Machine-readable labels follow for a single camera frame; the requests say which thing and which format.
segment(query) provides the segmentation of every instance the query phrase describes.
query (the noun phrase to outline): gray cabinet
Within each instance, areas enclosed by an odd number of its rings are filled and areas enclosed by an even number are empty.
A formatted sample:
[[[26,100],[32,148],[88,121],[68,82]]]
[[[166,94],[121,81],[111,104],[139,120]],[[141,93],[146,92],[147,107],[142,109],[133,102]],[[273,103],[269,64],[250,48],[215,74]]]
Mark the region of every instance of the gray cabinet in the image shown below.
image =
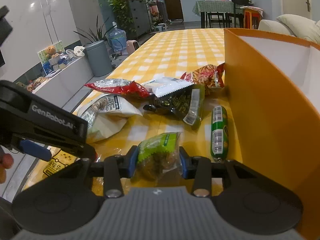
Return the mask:
[[[134,27],[137,31],[136,35],[140,36],[150,31],[150,21],[147,5],[144,1],[130,0],[129,8],[134,20]]]

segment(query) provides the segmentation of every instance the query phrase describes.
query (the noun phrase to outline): door handle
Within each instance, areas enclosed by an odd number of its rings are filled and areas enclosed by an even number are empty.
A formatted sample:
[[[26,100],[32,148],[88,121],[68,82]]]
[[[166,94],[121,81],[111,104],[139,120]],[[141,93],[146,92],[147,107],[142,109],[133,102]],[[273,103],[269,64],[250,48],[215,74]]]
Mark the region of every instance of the door handle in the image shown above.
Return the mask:
[[[310,2],[309,0],[306,1],[307,7],[308,7],[308,12],[310,12]]]

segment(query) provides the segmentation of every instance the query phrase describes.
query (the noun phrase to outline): cushion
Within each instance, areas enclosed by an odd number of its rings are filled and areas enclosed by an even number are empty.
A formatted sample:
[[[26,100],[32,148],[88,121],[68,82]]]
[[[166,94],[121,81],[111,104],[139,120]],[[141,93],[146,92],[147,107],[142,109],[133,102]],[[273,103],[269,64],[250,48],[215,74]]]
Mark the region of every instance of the cushion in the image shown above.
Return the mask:
[[[291,29],[297,37],[320,44],[320,24],[315,21],[294,14],[280,15],[277,20]]]
[[[293,32],[286,25],[277,21],[261,20],[258,30],[294,36]]]

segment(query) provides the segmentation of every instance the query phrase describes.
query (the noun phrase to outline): yellow snack package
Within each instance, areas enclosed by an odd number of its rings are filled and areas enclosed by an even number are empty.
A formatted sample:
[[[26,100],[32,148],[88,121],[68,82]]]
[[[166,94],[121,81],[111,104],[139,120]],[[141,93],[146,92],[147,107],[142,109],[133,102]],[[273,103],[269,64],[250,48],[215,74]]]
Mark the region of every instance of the yellow snack package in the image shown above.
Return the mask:
[[[52,159],[48,162],[48,165],[43,170],[43,173],[50,176],[64,167],[74,163],[77,160],[76,156],[73,156],[69,153],[66,153],[62,150],[59,150],[57,154],[55,154]]]

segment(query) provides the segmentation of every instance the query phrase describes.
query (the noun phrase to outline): barcode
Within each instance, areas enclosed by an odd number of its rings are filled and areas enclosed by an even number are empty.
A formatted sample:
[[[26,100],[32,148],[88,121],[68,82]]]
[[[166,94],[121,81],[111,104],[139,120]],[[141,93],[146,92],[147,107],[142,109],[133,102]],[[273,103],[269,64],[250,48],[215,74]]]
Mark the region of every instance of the barcode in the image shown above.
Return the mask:
[[[223,152],[223,129],[212,132],[212,152],[214,154],[222,154]]]
[[[183,119],[185,123],[193,125],[198,116],[199,108],[199,99],[200,99],[200,89],[193,89],[191,92],[191,101],[188,114]]]
[[[222,106],[216,106],[213,109],[212,123],[221,122],[221,121],[222,121]]]

